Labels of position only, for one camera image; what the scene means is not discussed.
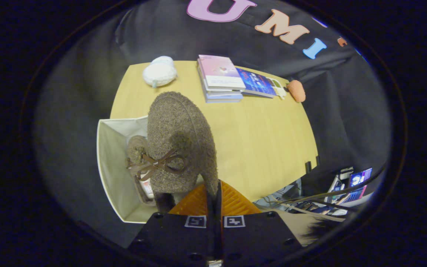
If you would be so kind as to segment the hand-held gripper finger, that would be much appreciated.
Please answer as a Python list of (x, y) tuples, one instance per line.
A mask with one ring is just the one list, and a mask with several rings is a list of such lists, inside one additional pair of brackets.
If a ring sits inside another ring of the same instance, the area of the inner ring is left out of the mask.
[(216, 259), (215, 201), (198, 186), (173, 211), (153, 213), (128, 251), (157, 267), (207, 267)]
[(216, 255), (223, 266), (274, 266), (302, 246), (276, 211), (261, 211), (239, 191), (219, 181)]

